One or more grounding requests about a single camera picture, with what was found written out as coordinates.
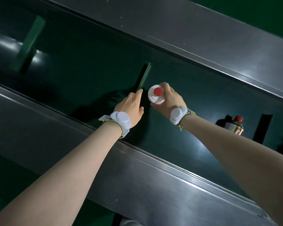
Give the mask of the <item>person's right hand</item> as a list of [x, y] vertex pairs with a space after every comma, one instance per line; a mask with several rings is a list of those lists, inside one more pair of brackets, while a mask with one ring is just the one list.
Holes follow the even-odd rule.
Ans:
[[162, 103], [163, 110], [158, 111], [159, 113], [161, 113], [163, 116], [169, 119], [170, 113], [174, 108], [178, 106], [183, 106], [188, 108], [182, 96], [179, 95], [168, 83], [163, 82], [160, 85], [164, 89], [165, 101]]

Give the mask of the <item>dark green conveyor belt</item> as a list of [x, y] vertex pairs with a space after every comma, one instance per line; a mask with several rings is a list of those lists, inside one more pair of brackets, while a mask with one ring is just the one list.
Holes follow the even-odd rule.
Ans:
[[[25, 75], [10, 68], [37, 16], [46, 24]], [[143, 86], [141, 121], [124, 141], [243, 196], [201, 142], [150, 106], [147, 91], [167, 82], [196, 114], [219, 126], [244, 118], [242, 136], [283, 154], [283, 100], [199, 64], [154, 49], [45, 3], [0, 0], [0, 84], [76, 120], [98, 128], [104, 114], [133, 91], [144, 64], [152, 68]]]

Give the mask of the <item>green belt cleat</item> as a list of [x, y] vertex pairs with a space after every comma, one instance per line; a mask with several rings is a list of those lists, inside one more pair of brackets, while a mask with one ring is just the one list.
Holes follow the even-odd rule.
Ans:
[[149, 63], [146, 63], [143, 65], [141, 71], [140, 71], [140, 74], [136, 80], [136, 83], [133, 87], [133, 91], [137, 91], [139, 89], [141, 89], [143, 86], [144, 86], [144, 83], [146, 82], [146, 79], [151, 71], [151, 68], [152, 68], [152, 64], [151, 62]]
[[35, 44], [40, 36], [46, 21], [37, 16], [30, 31], [26, 35], [22, 45], [20, 45], [19, 51], [16, 53], [14, 60], [11, 63], [10, 68], [21, 75], [25, 75], [31, 63], [33, 62], [33, 58], [37, 54], [37, 50], [35, 49]]

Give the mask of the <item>grey wrist tracker band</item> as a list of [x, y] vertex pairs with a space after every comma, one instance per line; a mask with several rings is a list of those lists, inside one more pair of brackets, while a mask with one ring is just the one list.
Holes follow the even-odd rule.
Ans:
[[169, 120], [173, 125], [177, 125], [180, 131], [182, 131], [183, 127], [180, 125], [180, 121], [187, 114], [195, 114], [195, 112], [186, 107], [178, 106], [171, 111]]
[[111, 113], [111, 115], [103, 115], [98, 120], [102, 121], [103, 123], [107, 121], [113, 121], [117, 123], [122, 129], [120, 139], [124, 138], [130, 132], [132, 127], [129, 115], [123, 111], [115, 111]]

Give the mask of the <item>grey metal conveyor side rail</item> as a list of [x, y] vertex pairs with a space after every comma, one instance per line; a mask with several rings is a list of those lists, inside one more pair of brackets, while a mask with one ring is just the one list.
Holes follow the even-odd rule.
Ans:
[[[39, 175], [93, 131], [0, 86], [0, 155]], [[277, 226], [253, 201], [124, 141], [87, 198], [144, 226]]]
[[41, 0], [283, 99], [283, 38], [188, 0]]

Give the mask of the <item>person's left forearm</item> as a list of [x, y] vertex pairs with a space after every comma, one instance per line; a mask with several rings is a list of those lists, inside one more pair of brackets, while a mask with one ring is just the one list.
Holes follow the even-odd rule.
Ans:
[[0, 226], [72, 226], [121, 127], [103, 123], [0, 212]]

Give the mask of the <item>person's left hand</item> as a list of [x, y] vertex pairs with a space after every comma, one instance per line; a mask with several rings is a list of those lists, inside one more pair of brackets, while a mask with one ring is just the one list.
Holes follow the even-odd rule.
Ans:
[[123, 99], [122, 102], [116, 105], [114, 108], [115, 111], [123, 111], [127, 113], [130, 117], [130, 121], [132, 123], [132, 127], [134, 127], [138, 122], [136, 120], [137, 113], [141, 102], [143, 89], [139, 89], [136, 93], [129, 93], [129, 95]]

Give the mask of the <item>labelled bottle with red cap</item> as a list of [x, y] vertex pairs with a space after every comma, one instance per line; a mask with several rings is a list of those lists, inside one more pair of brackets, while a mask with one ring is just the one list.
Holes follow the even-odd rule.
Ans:
[[235, 116], [231, 121], [226, 122], [224, 128], [241, 136], [244, 132], [244, 128], [242, 125], [243, 117]]

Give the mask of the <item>clear bottle with red cap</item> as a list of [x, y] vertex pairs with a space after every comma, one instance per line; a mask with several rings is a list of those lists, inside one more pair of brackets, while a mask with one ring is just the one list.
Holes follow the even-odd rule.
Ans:
[[148, 90], [148, 99], [151, 103], [160, 105], [165, 101], [164, 89], [161, 85], [153, 85]]

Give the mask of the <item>person's right forearm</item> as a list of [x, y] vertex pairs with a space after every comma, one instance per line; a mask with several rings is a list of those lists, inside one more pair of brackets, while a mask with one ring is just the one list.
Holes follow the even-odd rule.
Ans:
[[180, 125], [204, 144], [278, 226], [283, 226], [283, 155], [195, 114], [185, 115]]

